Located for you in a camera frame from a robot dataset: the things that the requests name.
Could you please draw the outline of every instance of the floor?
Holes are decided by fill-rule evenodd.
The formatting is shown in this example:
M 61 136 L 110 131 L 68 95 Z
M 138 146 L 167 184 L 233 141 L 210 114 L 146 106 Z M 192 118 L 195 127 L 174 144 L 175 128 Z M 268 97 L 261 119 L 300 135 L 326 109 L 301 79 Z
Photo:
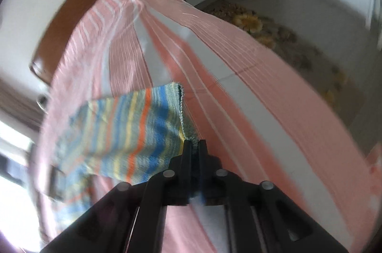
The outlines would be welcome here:
M 271 17 L 337 63 L 366 101 L 347 127 L 367 155 L 382 141 L 382 53 L 365 21 L 335 0 L 227 0 Z

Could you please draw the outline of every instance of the window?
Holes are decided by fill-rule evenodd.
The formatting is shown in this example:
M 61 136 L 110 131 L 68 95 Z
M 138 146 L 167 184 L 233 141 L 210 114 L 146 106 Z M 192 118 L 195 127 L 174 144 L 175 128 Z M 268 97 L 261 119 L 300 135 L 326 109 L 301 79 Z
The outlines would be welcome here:
M 23 135 L 22 133 L 16 131 L 15 129 L 9 127 L 0 121 L 0 138 L 8 143 L 21 148 L 23 150 L 27 150 L 31 140 Z
M 0 191 L 0 230 L 15 247 L 39 252 L 39 219 L 27 190 L 0 177 Z

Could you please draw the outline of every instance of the floral rug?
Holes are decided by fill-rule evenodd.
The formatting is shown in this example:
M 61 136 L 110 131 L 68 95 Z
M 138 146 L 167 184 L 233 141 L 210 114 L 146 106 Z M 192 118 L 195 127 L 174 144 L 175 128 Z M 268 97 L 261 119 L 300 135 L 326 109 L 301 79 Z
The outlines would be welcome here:
M 235 3 L 217 0 L 203 11 L 240 27 L 272 49 L 322 96 L 347 127 L 352 123 L 365 102 L 364 95 L 316 46 L 273 19 Z

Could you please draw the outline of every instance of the striped towel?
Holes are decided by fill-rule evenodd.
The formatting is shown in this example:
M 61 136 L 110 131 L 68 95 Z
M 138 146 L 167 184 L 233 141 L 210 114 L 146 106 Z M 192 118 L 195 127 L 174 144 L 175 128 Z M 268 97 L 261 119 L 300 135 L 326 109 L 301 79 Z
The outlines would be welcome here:
M 98 0 L 73 31 L 52 81 L 32 175 L 51 239 L 60 230 L 45 193 L 69 117 L 86 101 L 170 82 L 182 84 L 185 114 L 225 169 L 247 182 L 274 182 L 349 252 L 361 252 L 382 204 L 380 149 L 366 161 L 289 65 L 182 0 Z M 92 182 L 101 197 L 116 180 Z M 228 252 L 222 221 L 207 219 L 206 208 L 167 208 L 163 252 Z
M 171 83 L 80 107 L 56 148 L 65 174 L 64 200 L 54 206 L 61 231 L 91 207 L 92 175 L 145 182 L 181 154 L 185 139 L 196 140 L 182 100 L 182 87 Z

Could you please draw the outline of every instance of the pink bedsheet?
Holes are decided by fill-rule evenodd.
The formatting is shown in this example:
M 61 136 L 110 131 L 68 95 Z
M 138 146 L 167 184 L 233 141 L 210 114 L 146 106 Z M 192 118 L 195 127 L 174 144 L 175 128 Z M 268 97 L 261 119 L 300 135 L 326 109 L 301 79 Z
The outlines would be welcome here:
M 271 50 L 182 0 L 98 0 L 84 15 L 52 82 L 38 189 L 46 192 L 57 138 L 82 103 L 172 81 L 184 86 L 186 112 L 226 169 L 274 182 L 360 252 L 381 203 L 378 153 L 368 163 L 324 101 Z M 113 183 L 98 181 L 98 191 L 102 185 L 101 195 Z M 54 237 L 47 197 L 44 204 Z M 220 251 L 197 205 L 168 208 L 163 252 Z

